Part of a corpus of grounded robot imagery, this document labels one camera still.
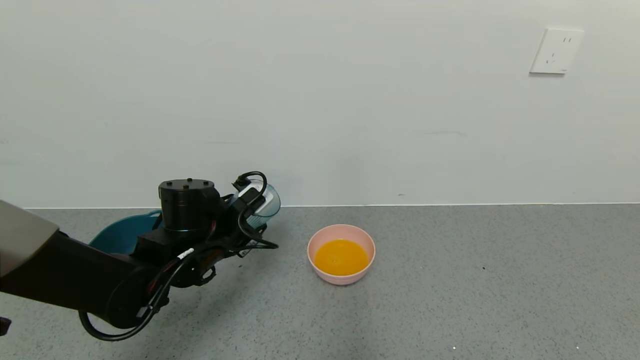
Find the gray floor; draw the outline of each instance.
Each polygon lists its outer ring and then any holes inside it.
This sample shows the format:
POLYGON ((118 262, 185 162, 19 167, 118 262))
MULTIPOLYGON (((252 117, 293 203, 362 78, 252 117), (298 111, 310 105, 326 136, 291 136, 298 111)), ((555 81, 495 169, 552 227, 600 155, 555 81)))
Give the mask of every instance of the gray floor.
MULTIPOLYGON (((39 214, 88 241, 136 210, 39 214)), ((287 208, 278 250, 228 259, 135 338, 103 343, 75 312, 0 294, 12 359, 638 359, 640 206, 287 208), (306 245, 347 223, 376 241, 360 282, 312 271, 306 245)))

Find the orange liquid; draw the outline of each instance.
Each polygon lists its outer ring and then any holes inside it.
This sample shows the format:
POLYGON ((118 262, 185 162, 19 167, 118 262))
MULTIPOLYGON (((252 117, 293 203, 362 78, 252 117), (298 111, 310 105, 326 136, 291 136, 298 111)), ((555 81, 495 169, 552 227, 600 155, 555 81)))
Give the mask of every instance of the orange liquid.
POLYGON ((353 275, 369 264, 366 251, 353 241, 338 239, 322 245, 314 264, 331 275, 353 275))

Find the pink bowl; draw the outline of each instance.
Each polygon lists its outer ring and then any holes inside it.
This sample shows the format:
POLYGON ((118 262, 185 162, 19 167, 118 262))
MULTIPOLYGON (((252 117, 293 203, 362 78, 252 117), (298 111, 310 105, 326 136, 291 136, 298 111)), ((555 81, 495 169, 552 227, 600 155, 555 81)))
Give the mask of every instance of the pink bowl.
POLYGON ((376 257, 376 246, 373 244, 371 236, 359 227, 346 224, 330 225, 324 229, 320 229, 311 237, 311 240, 309 240, 309 244, 307 245, 307 256, 311 266, 314 267, 314 270, 322 280, 334 285, 349 285, 360 280, 364 274, 369 271, 369 267, 373 263, 373 259, 376 257), (353 275, 345 276, 327 274, 326 272, 318 269, 316 264, 314 264, 314 259, 316 258, 318 249, 329 241, 336 239, 347 239, 360 245, 369 257, 369 264, 367 267, 353 275))

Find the electrical socket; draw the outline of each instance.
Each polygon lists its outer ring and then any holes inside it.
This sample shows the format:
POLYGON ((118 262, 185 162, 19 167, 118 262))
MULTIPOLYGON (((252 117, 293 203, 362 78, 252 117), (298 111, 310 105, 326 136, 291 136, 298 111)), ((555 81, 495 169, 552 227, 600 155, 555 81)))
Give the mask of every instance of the electrical socket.
POLYGON ((577 53, 584 31, 547 29, 540 42, 530 72, 565 74, 577 53))

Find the white wall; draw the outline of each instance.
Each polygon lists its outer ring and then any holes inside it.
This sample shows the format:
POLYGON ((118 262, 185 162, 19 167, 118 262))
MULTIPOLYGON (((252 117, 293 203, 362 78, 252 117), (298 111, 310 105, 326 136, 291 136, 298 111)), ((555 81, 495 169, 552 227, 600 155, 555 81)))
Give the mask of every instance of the white wall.
POLYGON ((636 0, 0 3, 21 206, 254 169, 285 204, 640 201, 636 0), (547 26, 586 31, 564 78, 528 74, 547 26))

